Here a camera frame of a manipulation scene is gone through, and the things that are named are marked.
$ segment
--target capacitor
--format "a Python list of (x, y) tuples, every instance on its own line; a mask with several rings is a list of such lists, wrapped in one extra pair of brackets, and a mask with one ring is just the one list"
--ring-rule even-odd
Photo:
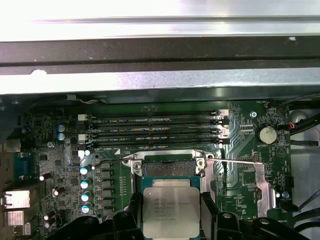
[(262, 126), (257, 130), (258, 140), (266, 145), (273, 144), (277, 140), (277, 131), (272, 126)]
[(44, 181), (44, 180), (47, 180), (47, 179), (50, 179), (50, 178), (52, 178), (52, 174), (50, 172), (48, 172), (48, 173), (45, 173), (45, 174), (41, 175), (39, 177), (39, 180), (40, 181)]
[(63, 133), (66, 130), (66, 127), (62, 124), (58, 125), (57, 127), (58, 132)]
[(62, 193), (64, 193), (65, 191), (66, 191), (66, 188), (65, 188), (64, 186), (62, 186), (62, 187), (58, 188), (57, 190), (55, 190), (55, 191), (53, 192), (53, 194), (57, 197), (59, 194), (62, 194)]
[(85, 151), (84, 151), (84, 155), (85, 155), (85, 156), (89, 156), (89, 155), (90, 155), (90, 151), (89, 151), (89, 150), (85, 150)]
[(81, 211), (82, 211), (84, 214), (87, 214), (91, 209), (92, 209), (92, 204), (91, 204), (91, 202), (86, 202), (86, 203), (82, 206)]
[(59, 133), (57, 138), (59, 141), (63, 141), (63, 140), (65, 140), (66, 136), (63, 133)]
[(46, 229), (50, 228), (52, 226), (52, 224), (54, 224), (56, 221), (55, 217), (51, 217), (47, 222), (44, 223), (44, 227)]
[(85, 180), (83, 180), (83, 181), (80, 183), (80, 187), (81, 187), (82, 189), (87, 189), (91, 183), (92, 183), (92, 181), (91, 181), (89, 178), (86, 178)]
[(88, 202), (89, 199), (91, 198), (92, 194), (90, 191), (85, 191), (84, 194), (81, 196), (81, 200), (84, 202)]
[(82, 168), (80, 168), (80, 173), (82, 175), (86, 175), (88, 172), (90, 172), (92, 169), (92, 167), (90, 165), (84, 166)]
[(50, 218), (52, 218), (54, 215), (56, 215), (56, 211), (55, 210), (51, 210), (49, 211), (46, 215), (43, 216), (43, 219), (45, 221), (48, 221)]

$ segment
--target metal frame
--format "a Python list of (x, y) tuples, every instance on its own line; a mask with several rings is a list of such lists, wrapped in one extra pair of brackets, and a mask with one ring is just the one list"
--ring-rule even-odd
[(317, 0), (1, 2), (0, 41), (320, 33)]

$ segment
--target gray metal panel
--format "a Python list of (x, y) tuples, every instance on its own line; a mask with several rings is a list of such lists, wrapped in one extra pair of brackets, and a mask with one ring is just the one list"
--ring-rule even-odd
[(318, 0), (58, 0), (50, 7), (30, 0), (18, 5), (1, 2), (0, 41), (320, 33)]
[[(5, 83), (1, 86), (0, 95), (200, 87), (320, 86), (319, 76), (318, 67), (79, 74), (37, 72), (31, 75), (0, 75), (0, 81)], [(223, 97), (223, 93), (216, 92), (215, 97)]]
[[(305, 117), (311, 117), (317, 114), (319, 111), (315, 110), (301, 110), (291, 113), (293, 117), (291, 121), (304, 119)], [(298, 133), (291, 137), (292, 140), (306, 140), (306, 141), (319, 141), (320, 140), (320, 125), (315, 126), (305, 132)], [(291, 145), (291, 165), (292, 176), (294, 177), (294, 188), (292, 189), (293, 203), (300, 206), (306, 201), (312, 194), (320, 189), (319, 181), (319, 161), (320, 148), (319, 147), (303, 147)], [(302, 212), (319, 208), (319, 199), (316, 198), (302, 209)], [(303, 224), (309, 221), (316, 221), (315, 218), (303, 220), (297, 222), (297, 225)], [(319, 239), (320, 229), (313, 227), (301, 232), (304, 236), (311, 240)]]

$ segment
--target white connector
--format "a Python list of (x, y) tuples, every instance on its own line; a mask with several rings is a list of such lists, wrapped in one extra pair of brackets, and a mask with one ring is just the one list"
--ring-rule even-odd
[(87, 114), (78, 114), (78, 121), (87, 121), (88, 115)]

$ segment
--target chip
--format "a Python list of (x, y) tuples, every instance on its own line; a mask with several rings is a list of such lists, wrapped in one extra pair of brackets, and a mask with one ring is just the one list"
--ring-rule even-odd
[(45, 154), (41, 154), (40, 157), (39, 157), (39, 160), (40, 161), (47, 161), (48, 160), (48, 156), (45, 155)]
[(62, 164), (61, 160), (55, 160), (54, 161), (54, 165), (55, 166), (61, 166), (61, 164)]
[(200, 191), (196, 187), (147, 187), (143, 191), (143, 234), (150, 239), (190, 239), (200, 234)]
[(111, 180), (102, 180), (102, 187), (103, 188), (110, 188), (111, 187)]
[(78, 139), (76, 139), (75, 137), (72, 137), (72, 138), (70, 139), (70, 143), (71, 143), (72, 145), (78, 144)]
[(78, 180), (78, 178), (71, 178), (71, 179), (70, 179), (70, 183), (71, 183), (72, 185), (78, 185), (78, 184), (79, 184), (79, 180)]
[(112, 206), (112, 200), (111, 199), (103, 199), (103, 206)]
[(111, 197), (112, 196), (112, 190), (111, 189), (107, 189), (107, 190), (103, 190), (102, 191), (102, 197)]
[(108, 178), (110, 178), (110, 176), (111, 176), (110, 171), (102, 171), (101, 172), (102, 178), (108, 179)]

